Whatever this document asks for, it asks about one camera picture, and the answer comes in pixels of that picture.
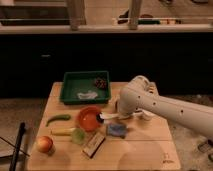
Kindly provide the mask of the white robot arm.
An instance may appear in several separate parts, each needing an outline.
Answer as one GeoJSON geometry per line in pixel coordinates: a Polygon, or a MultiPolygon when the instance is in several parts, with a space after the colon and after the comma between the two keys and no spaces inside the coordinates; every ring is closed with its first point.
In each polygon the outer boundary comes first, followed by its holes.
{"type": "Polygon", "coordinates": [[[152,86],[145,76],[134,77],[120,90],[118,113],[129,117],[140,108],[213,140],[213,107],[150,93],[152,86]]]}

